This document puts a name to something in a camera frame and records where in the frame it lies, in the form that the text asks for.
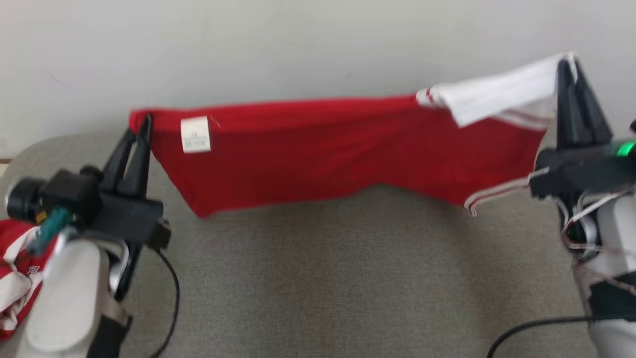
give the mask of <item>folded garment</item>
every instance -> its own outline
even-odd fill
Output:
[[[153,153],[200,217],[378,183],[474,213],[527,186],[566,56],[405,96],[138,110],[130,128],[152,115]]]
[[[8,340],[31,310],[54,245],[39,257],[25,249],[37,227],[17,220],[0,220],[0,340]]]

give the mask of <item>red cloth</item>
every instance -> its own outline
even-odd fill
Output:
[[[459,128],[447,109],[415,96],[139,110],[130,128],[137,132],[148,113],[153,153],[199,217],[341,197],[377,183],[472,208],[527,184],[545,133],[545,125],[497,118]],[[187,154],[181,120],[198,116],[207,116],[211,151]]]
[[[52,243],[40,257],[27,255],[32,228],[17,220],[0,220],[0,340],[11,338],[31,310],[46,260],[55,246]]]

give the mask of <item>green led indicator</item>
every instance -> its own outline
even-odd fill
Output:
[[[618,148],[618,152],[616,152],[616,156],[617,157],[626,157],[631,151],[632,148],[636,145],[636,142],[631,141],[628,143],[624,143],[623,145],[621,145],[620,148]]]

